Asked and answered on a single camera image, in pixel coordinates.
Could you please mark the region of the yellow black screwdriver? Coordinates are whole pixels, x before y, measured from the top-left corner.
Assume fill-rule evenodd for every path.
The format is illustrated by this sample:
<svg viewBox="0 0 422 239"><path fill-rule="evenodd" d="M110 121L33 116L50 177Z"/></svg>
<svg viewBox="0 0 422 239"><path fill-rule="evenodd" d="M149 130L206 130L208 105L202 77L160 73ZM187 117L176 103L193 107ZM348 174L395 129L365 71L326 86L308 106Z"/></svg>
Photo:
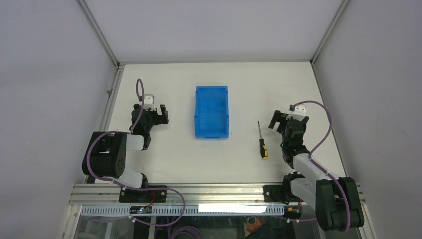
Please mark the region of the yellow black screwdriver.
<svg viewBox="0 0 422 239"><path fill-rule="evenodd" d="M264 142L264 138L262 137L262 132L261 132L261 126L260 126L260 122L257 122L258 124L258 132L259 132L259 149L260 149L260 156L263 160L267 160L268 159L268 151Z"/></svg>

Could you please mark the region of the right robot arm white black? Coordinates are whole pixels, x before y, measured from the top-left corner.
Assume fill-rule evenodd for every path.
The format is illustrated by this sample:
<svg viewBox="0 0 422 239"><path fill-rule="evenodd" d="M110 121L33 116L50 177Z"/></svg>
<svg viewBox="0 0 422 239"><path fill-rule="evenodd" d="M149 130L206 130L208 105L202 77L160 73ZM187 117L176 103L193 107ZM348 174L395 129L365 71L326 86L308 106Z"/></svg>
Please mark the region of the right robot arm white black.
<svg viewBox="0 0 422 239"><path fill-rule="evenodd" d="M283 160L294 170L280 184L264 186L265 202L304 201L315 212L324 231L346 231L364 226L365 220L357 184L351 177L329 172L311 157L304 145L309 117L274 111L269 128L279 124Z"/></svg>

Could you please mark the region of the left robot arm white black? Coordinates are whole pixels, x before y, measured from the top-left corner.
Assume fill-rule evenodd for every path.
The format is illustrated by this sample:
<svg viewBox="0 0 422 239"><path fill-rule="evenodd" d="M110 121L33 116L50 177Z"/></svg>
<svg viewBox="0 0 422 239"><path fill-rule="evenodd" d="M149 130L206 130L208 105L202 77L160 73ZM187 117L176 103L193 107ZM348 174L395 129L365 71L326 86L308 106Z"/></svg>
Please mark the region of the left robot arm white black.
<svg viewBox="0 0 422 239"><path fill-rule="evenodd" d="M156 108L142 108L140 104L133 107L130 132L93 132L82 163L85 175L117 184L124 190L149 187L145 174L126 166L126 152L147 150L152 128L169 123L165 105L160 105L161 114Z"/></svg>

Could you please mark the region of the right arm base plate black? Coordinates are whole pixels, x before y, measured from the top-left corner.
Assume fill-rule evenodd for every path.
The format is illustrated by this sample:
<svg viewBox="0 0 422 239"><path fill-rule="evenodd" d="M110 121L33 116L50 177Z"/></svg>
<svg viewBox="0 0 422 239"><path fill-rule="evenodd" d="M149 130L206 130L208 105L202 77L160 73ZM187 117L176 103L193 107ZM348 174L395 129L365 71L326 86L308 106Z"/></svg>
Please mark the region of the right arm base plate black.
<svg viewBox="0 0 422 239"><path fill-rule="evenodd" d="M263 186L264 202L266 203L297 203L299 198L294 196L282 184L264 185Z"/></svg>

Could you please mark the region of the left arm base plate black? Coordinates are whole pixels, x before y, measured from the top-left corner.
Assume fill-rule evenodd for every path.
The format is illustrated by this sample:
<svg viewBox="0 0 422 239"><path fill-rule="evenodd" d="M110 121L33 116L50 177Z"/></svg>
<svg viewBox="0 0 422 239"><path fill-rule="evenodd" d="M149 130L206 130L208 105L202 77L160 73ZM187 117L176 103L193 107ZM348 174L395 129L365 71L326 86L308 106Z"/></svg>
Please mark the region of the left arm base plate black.
<svg viewBox="0 0 422 239"><path fill-rule="evenodd" d="M119 195L120 203L165 203L167 199L167 190L161 189L164 185L153 186L149 191L137 191L121 189Z"/></svg>

